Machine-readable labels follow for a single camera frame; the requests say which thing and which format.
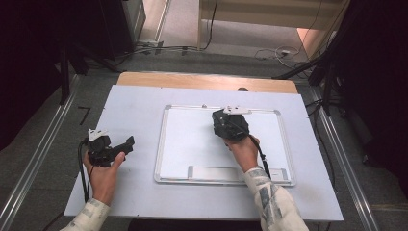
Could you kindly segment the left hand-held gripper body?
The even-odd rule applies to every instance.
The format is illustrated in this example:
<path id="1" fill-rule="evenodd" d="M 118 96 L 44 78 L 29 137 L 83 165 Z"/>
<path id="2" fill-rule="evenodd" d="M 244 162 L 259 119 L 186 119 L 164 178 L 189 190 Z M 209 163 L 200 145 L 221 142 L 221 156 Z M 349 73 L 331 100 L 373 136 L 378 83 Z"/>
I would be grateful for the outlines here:
<path id="1" fill-rule="evenodd" d="M 110 147 L 111 140 L 107 130 L 88 129 L 88 147 L 89 161 L 96 167 L 109 167 L 111 161 L 108 158 L 107 151 Z"/>

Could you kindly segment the metal floor rail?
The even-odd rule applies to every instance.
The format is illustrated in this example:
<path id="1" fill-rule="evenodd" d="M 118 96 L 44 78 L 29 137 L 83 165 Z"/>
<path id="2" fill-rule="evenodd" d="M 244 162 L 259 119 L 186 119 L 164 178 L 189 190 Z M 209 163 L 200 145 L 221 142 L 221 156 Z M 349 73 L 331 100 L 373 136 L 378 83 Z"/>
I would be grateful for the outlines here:
<path id="1" fill-rule="evenodd" d="M 19 177 L 17 183 L 13 187 L 6 204 L 1 209 L 0 213 L 0 231 L 9 231 L 13 220 L 24 201 L 38 171 L 47 156 L 48 150 L 54 139 L 56 138 L 62 123 L 72 105 L 72 102 L 77 94 L 78 86 L 81 83 L 81 76 L 75 74 L 68 85 L 71 89 L 71 94 L 67 97 L 65 102 L 57 108 L 53 115 L 46 131 L 39 144 L 37 145 L 34 154 L 32 155 L 28 165 L 25 167 L 22 175 Z"/>
<path id="2" fill-rule="evenodd" d="M 364 229 L 366 231 L 380 231 L 364 191 L 357 179 L 352 165 L 347 158 L 344 146 L 337 133 L 332 117 L 328 116 L 324 109 L 320 110 L 319 117 L 322 120 L 322 125 L 328 139 L 330 140 L 340 170 L 342 171 L 345 183 L 350 192 L 354 207 L 356 208 Z"/>

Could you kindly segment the black tripod stand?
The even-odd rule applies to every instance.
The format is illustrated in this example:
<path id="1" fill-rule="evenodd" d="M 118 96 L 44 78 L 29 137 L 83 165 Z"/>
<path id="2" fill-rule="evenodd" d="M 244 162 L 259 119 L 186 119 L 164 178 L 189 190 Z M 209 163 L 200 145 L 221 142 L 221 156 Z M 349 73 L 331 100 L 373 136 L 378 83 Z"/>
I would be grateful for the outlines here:
<path id="1" fill-rule="evenodd" d="M 294 75 L 312 67 L 313 71 L 310 77 L 308 78 L 308 83 L 310 86 L 317 86 L 321 81 L 324 81 L 324 91 L 322 97 L 322 108 L 324 109 L 327 116 L 331 116 L 330 114 L 330 93 L 332 89 L 332 83 L 334 80 L 334 59 L 335 53 L 342 42 L 343 37 L 346 34 L 350 25 L 350 21 L 348 19 L 344 19 L 340 25 L 340 28 L 329 43 L 326 50 L 317 58 L 312 59 L 310 62 L 306 64 L 302 64 L 300 67 L 295 68 L 285 74 L 279 75 L 275 77 L 275 80 L 287 80 L 293 77 Z"/>

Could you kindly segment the person's left hand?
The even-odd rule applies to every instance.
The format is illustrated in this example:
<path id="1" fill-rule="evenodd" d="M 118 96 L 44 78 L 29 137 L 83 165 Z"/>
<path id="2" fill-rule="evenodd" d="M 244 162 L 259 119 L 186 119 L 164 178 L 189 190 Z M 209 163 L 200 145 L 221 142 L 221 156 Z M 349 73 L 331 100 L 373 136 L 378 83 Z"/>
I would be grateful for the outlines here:
<path id="1" fill-rule="evenodd" d="M 120 152 L 109 167 L 94 167 L 89 161 L 88 153 L 83 159 L 87 173 L 90 175 L 92 197 L 107 206 L 114 200 L 116 179 L 119 167 L 124 162 L 125 154 Z"/>

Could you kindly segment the metal-framed whiteboard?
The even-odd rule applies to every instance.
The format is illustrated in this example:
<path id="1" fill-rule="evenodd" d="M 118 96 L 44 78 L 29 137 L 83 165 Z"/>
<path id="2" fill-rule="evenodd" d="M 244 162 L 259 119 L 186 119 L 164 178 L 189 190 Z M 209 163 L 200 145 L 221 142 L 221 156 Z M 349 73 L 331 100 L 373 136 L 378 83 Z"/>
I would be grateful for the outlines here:
<path id="1" fill-rule="evenodd" d="M 165 107 L 154 170 L 158 183 L 242 185 L 243 173 L 223 140 L 214 132 L 216 107 Z M 241 109 L 249 133 L 258 138 L 272 182 L 296 184 L 281 114 L 277 110 Z"/>

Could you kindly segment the black metal stand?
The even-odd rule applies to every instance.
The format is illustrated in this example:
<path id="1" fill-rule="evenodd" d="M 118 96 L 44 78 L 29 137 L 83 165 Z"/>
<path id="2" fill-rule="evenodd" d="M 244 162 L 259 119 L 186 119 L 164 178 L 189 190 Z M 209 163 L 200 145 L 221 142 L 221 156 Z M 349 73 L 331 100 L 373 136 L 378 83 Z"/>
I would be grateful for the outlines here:
<path id="1" fill-rule="evenodd" d="M 68 58 L 66 54 L 66 47 L 62 46 L 60 49 L 60 72 L 62 76 L 62 96 L 60 100 L 60 104 L 63 105 L 70 95 L 70 87 L 69 87 L 69 72 L 68 72 Z"/>

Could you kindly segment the dark cabinet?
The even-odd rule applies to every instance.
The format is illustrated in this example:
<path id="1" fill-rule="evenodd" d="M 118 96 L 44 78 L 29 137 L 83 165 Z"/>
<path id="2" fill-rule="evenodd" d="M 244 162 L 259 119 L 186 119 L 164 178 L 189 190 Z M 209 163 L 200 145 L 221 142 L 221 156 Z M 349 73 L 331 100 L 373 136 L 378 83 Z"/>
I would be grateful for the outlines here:
<path id="1" fill-rule="evenodd" d="M 107 58 L 135 50 L 146 20 L 142 0 L 99 0 L 108 38 Z"/>

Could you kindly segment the beige wooden furniture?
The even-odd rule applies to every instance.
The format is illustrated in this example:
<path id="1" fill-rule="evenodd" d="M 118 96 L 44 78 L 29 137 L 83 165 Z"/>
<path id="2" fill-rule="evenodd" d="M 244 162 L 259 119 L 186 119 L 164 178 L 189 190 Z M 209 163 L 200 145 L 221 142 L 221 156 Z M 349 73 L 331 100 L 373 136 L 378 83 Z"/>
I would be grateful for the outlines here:
<path id="1" fill-rule="evenodd" d="M 201 21 L 211 19 L 297 28 L 312 57 L 340 27 L 351 0 L 199 0 Z"/>

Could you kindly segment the wooden table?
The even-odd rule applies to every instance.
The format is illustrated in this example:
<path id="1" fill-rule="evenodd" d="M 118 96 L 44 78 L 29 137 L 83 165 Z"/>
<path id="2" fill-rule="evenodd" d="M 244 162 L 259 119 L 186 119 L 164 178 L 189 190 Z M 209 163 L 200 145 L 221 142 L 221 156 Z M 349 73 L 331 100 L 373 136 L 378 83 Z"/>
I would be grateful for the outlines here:
<path id="1" fill-rule="evenodd" d="M 226 75 L 164 72 L 123 72 L 116 82 L 121 86 L 146 86 L 201 90 L 243 90 L 298 94 L 290 80 L 256 79 Z"/>

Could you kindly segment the large white sheet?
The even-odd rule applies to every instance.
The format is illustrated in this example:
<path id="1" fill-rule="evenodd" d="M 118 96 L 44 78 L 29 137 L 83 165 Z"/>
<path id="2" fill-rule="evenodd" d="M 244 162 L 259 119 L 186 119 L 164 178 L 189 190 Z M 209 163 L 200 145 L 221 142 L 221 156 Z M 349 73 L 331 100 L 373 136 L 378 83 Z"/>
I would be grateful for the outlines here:
<path id="1" fill-rule="evenodd" d="M 302 98 L 293 93 L 189 90 L 115 85 L 98 129 L 118 145 L 136 144 L 121 166 L 111 213 L 125 218 L 256 219 L 252 194 L 242 185 L 170 184 L 154 179 L 163 116 L 168 105 L 277 110 L 289 145 L 296 184 L 289 187 L 306 220 L 343 215 L 320 155 Z"/>

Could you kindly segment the person's right hand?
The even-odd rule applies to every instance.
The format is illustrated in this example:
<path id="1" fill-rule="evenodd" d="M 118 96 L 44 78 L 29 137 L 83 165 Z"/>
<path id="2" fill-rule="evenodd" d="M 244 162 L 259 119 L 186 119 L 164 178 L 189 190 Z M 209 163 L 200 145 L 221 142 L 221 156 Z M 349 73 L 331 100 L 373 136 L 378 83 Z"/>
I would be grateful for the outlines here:
<path id="1" fill-rule="evenodd" d="M 234 158 L 243 172 L 258 165 L 258 148 L 254 142 L 258 139 L 248 136 L 241 141 L 223 140 L 228 149 L 233 153 Z"/>

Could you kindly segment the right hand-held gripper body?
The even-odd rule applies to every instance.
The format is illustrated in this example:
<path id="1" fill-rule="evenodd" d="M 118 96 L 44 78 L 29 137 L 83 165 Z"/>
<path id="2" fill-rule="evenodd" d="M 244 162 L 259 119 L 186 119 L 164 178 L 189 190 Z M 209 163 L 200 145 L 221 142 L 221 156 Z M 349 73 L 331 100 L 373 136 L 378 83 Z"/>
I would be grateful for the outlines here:
<path id="1" fill-rule="evenodd" d="M 219 136 L 229 141 L 241 141 L 249 136 L 249 125 L 240 113 L 230 109 L 220 109 Z"/>

